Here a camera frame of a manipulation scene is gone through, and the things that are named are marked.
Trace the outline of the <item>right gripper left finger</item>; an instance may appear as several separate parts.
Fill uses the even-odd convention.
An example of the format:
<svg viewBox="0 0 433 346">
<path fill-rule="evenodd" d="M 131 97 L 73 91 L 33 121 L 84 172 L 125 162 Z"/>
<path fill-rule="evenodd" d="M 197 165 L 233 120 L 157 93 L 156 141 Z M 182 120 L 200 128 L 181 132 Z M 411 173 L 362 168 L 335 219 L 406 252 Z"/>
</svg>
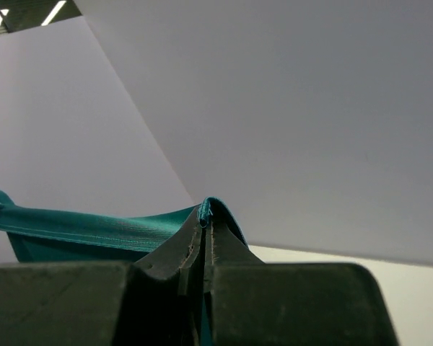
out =
<svg viewBox="0 0 433 346">
<path fill-rule="evenodd" d="M 199 345 L 197 217 L 137 262 L 0 265 L 0 345 Z"/>
</svg>

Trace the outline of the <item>teal cloth napkin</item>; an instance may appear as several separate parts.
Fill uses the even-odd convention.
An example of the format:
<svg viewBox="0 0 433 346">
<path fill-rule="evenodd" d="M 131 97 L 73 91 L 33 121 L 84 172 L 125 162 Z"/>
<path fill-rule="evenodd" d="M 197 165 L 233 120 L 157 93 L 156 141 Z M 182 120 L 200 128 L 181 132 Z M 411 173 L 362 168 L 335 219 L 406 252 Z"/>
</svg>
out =
<svg viewBox="0 0 433 346">
<path fill-rule="evenodd" d="M 224 221 L 247 243 L 227 206 L 217 198 L 155 216 L 115 218 L 59 210 L 23 208 L 0 190 L 0 231 L 12 245 L 18 264 L 34 262 L 137 262 L 174 236 L 187 218 L 195 215 L 204 233 L 201 342 L 212 343 L 205 298 L 206 230 Z"/>
</svg>

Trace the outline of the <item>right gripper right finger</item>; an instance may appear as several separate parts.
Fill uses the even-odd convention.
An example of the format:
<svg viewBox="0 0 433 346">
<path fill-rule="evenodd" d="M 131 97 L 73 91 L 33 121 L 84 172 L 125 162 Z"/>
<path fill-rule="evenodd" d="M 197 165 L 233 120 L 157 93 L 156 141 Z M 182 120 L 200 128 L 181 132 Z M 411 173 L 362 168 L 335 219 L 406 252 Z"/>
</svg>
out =
<svg viewBox="0 0 433 346">
<path fill-rule="evenodd" d="M 268 264 L 221 220 L 206 230 L 214 345 L 397 345 L 372 273 L 352 262 Z"/>
</svg>

